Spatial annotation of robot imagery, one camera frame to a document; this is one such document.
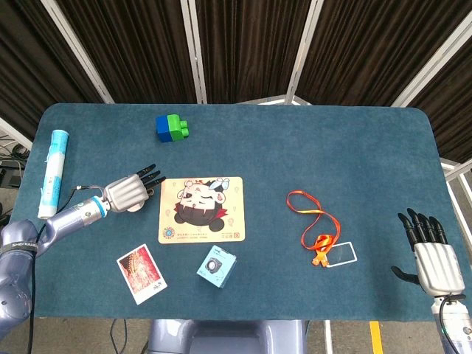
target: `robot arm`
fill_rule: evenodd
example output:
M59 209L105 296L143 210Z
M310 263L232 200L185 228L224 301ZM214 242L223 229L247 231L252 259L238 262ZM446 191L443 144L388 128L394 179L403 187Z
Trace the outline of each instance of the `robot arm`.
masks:
M45 233L36 244L38 231L29 220L11 223L1 231L0 249L0 341L30 316L32 253L40 257L54 243L84 226L104 218L108 211L135 212L153 195L153 188L165 180L154 179L159 171L145 176L155 165L122 178L94 196L54 215L46 222Z
M395 275L406 282L420 285L434 298L431 311L436 320L442 347L446 354L472 353L472 321L464 299L464 280L456 253L448 245L445 232L435 218L427 218L408 209L412 222L403 214L398 217L406 230L418 270L418 275L403 273L392 267Z

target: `small cube box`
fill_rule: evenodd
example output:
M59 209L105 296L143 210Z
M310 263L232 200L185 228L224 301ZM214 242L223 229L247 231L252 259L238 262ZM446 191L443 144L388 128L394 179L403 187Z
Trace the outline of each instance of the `small cube box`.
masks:
M178 114L168 114L156 118L156 132L161 142L176 142L189 136L186 120L180 120Z
M197 274L219 288L224 287L236 264L236 256L213 246Z

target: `black curtain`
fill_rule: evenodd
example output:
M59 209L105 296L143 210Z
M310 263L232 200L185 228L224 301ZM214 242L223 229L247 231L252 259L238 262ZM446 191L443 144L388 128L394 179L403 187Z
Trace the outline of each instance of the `black curtain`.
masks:
M442 157L472 159L472 39L410 105L428 114Z
M32 139L58 102L102 102L39 0L0 1L0 117Z
M208 103L287 92L310 0L197 0Z
M472 1L325 1L296 95L317 105L391 105Z
M60 0L117 103L196 103L176 0Z

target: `green toy block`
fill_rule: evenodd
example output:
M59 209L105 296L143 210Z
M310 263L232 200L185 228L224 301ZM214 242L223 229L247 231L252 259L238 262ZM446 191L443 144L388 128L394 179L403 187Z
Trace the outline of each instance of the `green toy block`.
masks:
M189 136L187 121L180 120L178 114L169 114L167 116L167 122L169 123L169 133L174 142Z

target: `cartoon character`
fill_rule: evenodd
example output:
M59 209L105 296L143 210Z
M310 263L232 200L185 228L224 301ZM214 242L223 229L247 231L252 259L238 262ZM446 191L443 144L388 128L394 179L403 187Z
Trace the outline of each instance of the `cartoon character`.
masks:
M226 215L222 204L226 200L223 194L229 186L229 179L217 178L215 181L186 181L185 188L177 193L180 201L176 204L174 216L176 223L190 223L196 226L208 225L213 232L224 227L221 219Z

